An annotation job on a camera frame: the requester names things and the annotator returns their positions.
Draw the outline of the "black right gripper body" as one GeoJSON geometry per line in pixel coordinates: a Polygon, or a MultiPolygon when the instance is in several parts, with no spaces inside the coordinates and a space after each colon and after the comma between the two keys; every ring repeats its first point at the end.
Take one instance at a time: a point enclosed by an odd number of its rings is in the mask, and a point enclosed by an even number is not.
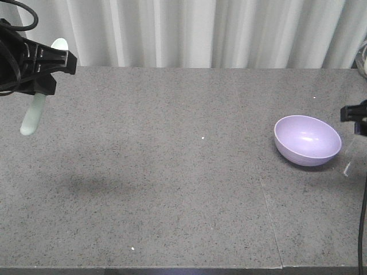
{"type": "Polygon", "coordinates": [[[346,105],[340,110],[340,121],[354,122],[354,133],[366,133],[366,100],[358,105],[346,105]]]}

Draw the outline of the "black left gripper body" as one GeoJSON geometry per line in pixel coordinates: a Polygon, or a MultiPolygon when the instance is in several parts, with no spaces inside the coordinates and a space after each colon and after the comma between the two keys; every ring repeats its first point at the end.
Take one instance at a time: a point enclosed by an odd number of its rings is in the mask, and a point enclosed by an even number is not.
{"type": "Polygon", "coordinates": [[[1,19],[1,93],[13,92],[54,95],[56,80],[52,73],[75,74],[77,58],[69,50],[22,37],[11,24],[1,19]]]}

